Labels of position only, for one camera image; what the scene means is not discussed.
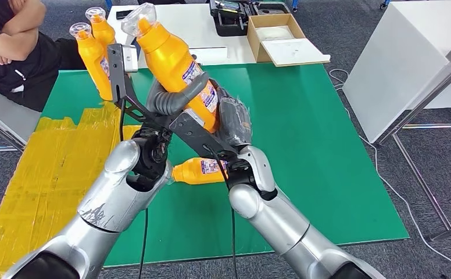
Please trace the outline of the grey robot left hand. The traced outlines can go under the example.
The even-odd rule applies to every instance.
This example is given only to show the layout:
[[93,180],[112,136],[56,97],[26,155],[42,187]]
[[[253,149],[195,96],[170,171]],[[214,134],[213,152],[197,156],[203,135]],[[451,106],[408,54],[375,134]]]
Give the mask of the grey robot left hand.
[[208,73],[203,72],[181,91],[169,92],[157,79],[153,78],[145,107],[153,113],[173,115],[182,111],[206,87],[208,81]]

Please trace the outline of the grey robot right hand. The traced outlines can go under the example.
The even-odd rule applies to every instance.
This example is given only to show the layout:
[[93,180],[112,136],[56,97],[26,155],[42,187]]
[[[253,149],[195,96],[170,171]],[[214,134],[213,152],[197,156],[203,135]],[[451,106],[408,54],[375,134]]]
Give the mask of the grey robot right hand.
[[220,86],[215,79],[210,79],[217,91],[219,129],[215,136],[231,146],[247,145],[252,142],[252,122],[248,108]]

